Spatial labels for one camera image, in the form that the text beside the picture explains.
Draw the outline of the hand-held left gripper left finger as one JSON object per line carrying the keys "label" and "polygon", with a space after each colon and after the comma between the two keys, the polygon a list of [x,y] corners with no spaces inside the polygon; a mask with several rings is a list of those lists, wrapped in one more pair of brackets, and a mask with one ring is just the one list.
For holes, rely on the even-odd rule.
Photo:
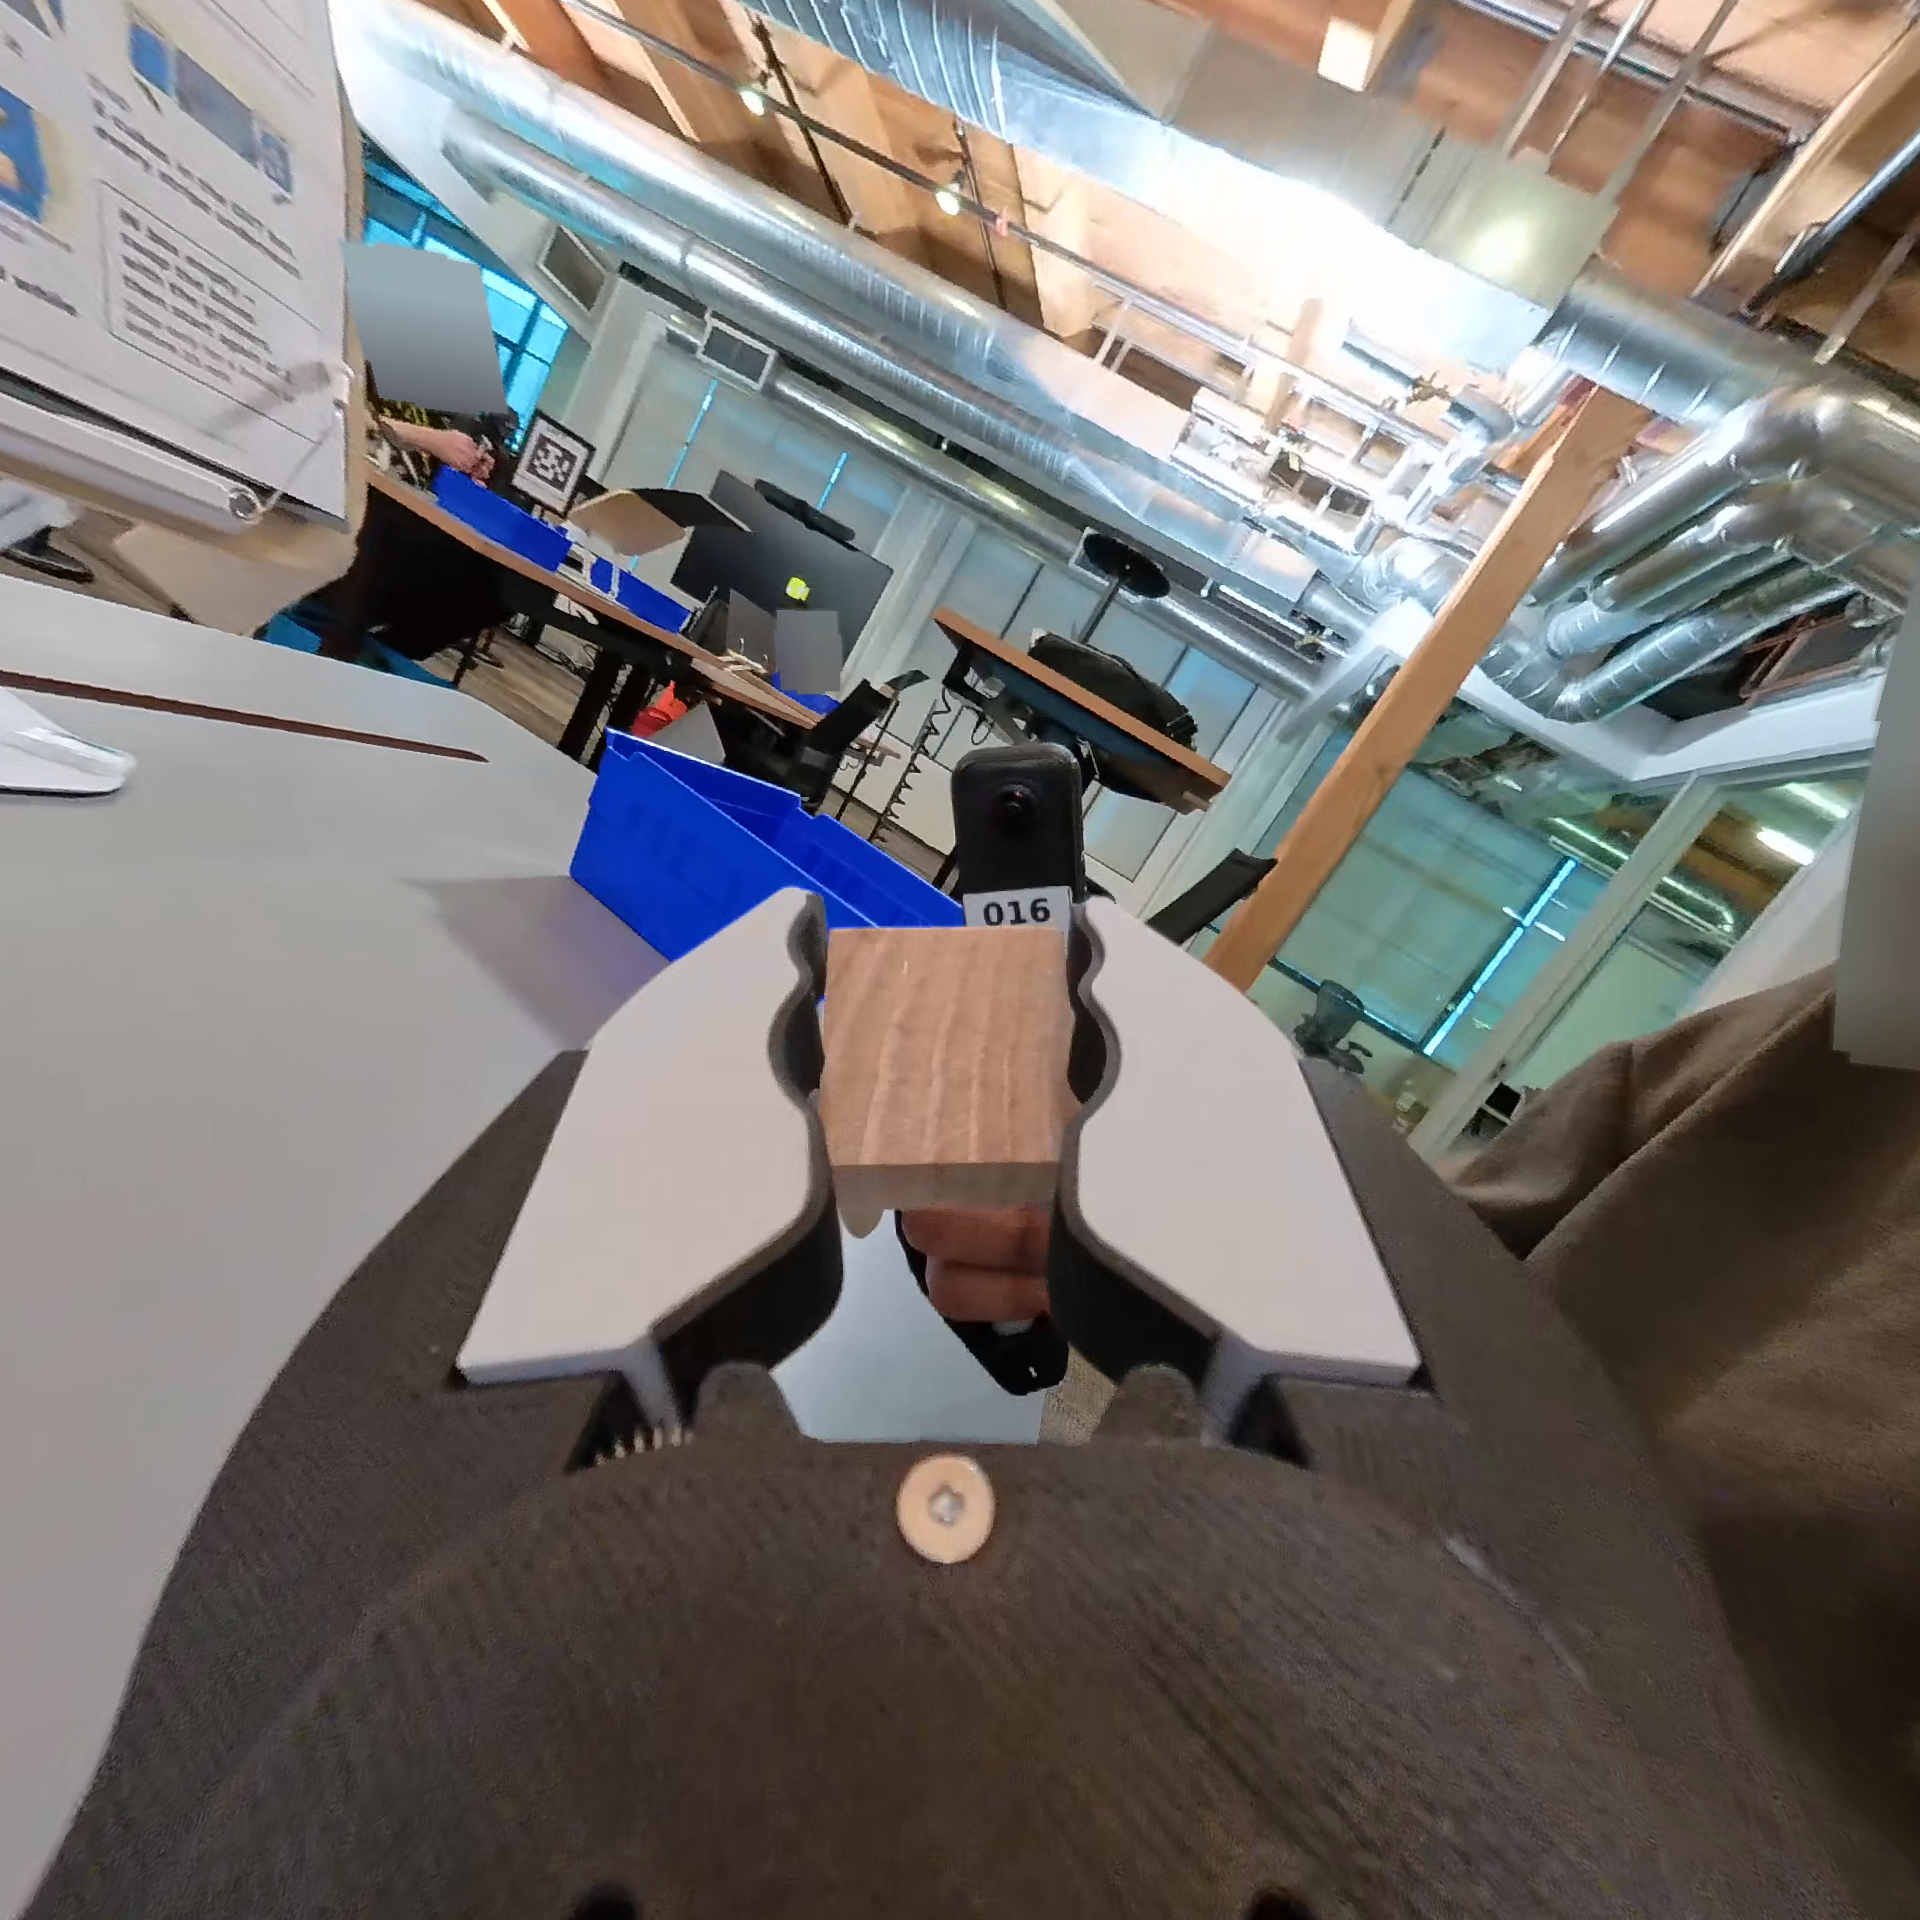
{"label": "hand-held left gripper left finger", "polygon": [[455,1361],[467,1386],[617,1378],[691,1427],[731,1362],[774,1369],[843,1289],[817,1092],[828,916],[767,897],[597,1034]]}

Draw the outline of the wooden-top standing desk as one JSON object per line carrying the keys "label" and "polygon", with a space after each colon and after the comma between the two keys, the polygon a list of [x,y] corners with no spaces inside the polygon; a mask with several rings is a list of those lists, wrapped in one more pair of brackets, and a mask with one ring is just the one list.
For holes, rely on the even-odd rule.
{"label": "wooden-top standing desk", "polygon": [[1057,665],[950,609],[934,609],[930,619],[950,646],[945,695],[1009,743],[1066,747],[1084,778],[1084,820],[1101,793],[1175,813],[1206,812],[1225,793],[1227,770]]}

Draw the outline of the framed tag sign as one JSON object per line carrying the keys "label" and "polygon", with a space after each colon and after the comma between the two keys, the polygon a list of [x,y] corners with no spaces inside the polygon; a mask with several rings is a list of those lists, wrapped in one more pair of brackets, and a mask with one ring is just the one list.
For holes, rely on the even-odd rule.
{"label": "framed tag sign", "polygon": [[534,511],[567,519],[588,478],[595,446],[546,411],[532,411],[511,461],[508,487]]}

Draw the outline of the blue plastic bin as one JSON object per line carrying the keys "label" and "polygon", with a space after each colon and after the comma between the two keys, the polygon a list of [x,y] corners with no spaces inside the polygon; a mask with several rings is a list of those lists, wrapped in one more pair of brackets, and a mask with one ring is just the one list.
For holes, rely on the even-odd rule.
{"label": "blue plastic bin", "polygon": [[962,905],[790,790],[612,734],[567,874],[675,963],[783,889],[829,929],[958,929]]}

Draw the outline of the black pole with round disc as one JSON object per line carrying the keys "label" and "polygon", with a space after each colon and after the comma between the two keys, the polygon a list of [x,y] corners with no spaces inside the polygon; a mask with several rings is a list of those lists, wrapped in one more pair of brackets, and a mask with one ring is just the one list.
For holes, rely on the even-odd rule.
{"label": "black pole with round disc", "polygon": [[1092,529],[1082,534],[1075,565],[1100,579],[1100,594],[1075,635],[1077,643],[1092,643],[1098,627],[1119,596],[1154,605],[1171,593],[1171,579],[1158,562],[1138,547]]}

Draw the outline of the grey desk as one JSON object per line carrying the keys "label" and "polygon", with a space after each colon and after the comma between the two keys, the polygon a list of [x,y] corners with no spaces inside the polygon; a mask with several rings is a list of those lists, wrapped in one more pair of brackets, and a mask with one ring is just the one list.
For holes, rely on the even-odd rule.
{"label": "grey desk", "polygon": [[19,582],[5,673],[134,759],[5,798],[5,1915],[186,1915],[154,1861],[367,1609],[635,1475],[621,1381],[455,1358],[660,965],[461,695]]}

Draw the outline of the tan cardboard sheet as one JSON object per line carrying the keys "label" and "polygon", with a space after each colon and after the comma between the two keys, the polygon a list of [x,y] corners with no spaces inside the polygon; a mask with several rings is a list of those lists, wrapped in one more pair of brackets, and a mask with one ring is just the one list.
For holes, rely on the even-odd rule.
{"label": "tan cardboard sheet", "polygon": [[567,510],[569,523],[588,545],[612,557],[635,559],[699,530],[748,532],[748,523],[708,497],[641,487],[578,497]]}

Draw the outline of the wooden support post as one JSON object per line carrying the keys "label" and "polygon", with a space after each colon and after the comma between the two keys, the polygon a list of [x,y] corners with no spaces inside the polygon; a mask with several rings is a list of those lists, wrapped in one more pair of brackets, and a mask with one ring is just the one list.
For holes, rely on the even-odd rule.
{"label": "wooden support post", "polygon": [[1653,411],[1590,391],[1529,470],[1473,565],[1446,593],[1348,747],[1278,841],[1274,867],[1206,948],[1206,969],[1249,994],[1371,822],[1475,665],[1579,523]]}

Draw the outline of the black office chair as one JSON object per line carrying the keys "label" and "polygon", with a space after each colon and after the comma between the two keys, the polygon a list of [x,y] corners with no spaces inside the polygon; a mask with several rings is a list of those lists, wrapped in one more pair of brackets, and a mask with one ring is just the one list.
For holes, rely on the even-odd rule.
{"label": "black office chair", "polygon": [[835,819],[843,819],[859,779],[877,761],[900,756],[900,749],[886,743],[885,730],[902,695],[926,681],[929,674],[917,667],[885,683],[861,681],[847,697],[817,714],[809,726],[740,705],[719,705],[711,715],[722,761],[740,774],[786,788],[807,812],[818,813],[842,778],[843,761],[852,759],[847,793],[835,812]]}

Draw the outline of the silver insulated pipes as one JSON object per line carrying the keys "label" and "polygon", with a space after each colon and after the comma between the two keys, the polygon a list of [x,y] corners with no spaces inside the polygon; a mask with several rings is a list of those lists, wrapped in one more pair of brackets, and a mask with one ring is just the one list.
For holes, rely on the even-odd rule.
{"label": "silver insulated pipes", "polygon": [[1473,660],[1558,726],[1617,718],[1805,617],[1891,635],[1915,587],[1915,399],[1814,367],[1569,530]]}

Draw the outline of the person's right hand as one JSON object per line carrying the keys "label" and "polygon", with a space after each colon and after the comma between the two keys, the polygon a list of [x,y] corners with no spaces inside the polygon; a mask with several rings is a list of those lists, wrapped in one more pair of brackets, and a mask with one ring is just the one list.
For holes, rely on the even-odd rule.
{"label": "person's right hand", "polygon": [[1050,1314],[1044,1206],[923,1206],[895,1215],[930,1307],[962,1329],[1009,1329]]}

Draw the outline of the small blue bin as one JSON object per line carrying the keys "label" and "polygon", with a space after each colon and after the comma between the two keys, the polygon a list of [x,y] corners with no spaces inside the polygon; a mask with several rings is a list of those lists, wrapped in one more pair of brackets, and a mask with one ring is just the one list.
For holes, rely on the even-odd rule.
{"label": "small blue bin", "polygon": [[654,587],[635,572],[597,555],[583,557],[583,581],[598,596],[620,604],[666,634],[683,634],[694,613],[694,609],[687,609],[673,593]]}
{"label": "small blue bin", "polygon": [[561,572],[569,557],[572,539],[563,525],[524,510],[491,487],[482,487],[465,470],[438,467],[433,497],[465,529],[546,572]]}

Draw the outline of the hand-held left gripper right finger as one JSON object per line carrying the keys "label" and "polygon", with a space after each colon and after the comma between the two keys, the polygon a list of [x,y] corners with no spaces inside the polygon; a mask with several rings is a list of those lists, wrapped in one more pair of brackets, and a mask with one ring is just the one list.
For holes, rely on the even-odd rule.
{"label": "hand-held left gripper right finger", "polygon": [[1087,901],[1050,1314],[1111,1381],[1181,1377],[1245,1435],[1270,1382],[1406,1390],[1425,1358],[1302,1062],[1187,951]]}

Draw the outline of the blue-taped wooden cube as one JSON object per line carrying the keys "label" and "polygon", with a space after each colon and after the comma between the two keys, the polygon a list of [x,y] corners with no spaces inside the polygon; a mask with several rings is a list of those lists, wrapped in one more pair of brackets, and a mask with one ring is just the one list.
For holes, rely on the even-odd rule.
{"label": "blue-taped wooden cube", "polygon": [[889,1214],[1047,1206],[1077,1111],[1070,1042],[1058,932],[835,930],[818,1087],[831,1173],[889,1167]]}

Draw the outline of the silver ventilation duct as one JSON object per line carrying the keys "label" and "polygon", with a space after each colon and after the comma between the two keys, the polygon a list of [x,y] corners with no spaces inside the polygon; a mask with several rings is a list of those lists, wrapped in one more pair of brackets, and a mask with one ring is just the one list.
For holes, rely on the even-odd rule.
{"label": "silver ventilation duct", "polygon": [[1229,613],[1308,617],[1342,639],[1371,629],[1306,554],[1171,460],[1183,418],[1164,399],[876,242],[651,129],[581,145],[457,107],[441,150],[804,367],[1199,572]]}
{"label": "silver ventilation duct", "polygon": [[749,4],[970,129],[1198,228],[1315,194],[1429,269],[1418,331],[1524,345],[1673,422],[1809,404],[1915,430],[1915,399],[1657,294],[1599,258],[1607,199],[1158,4]]}

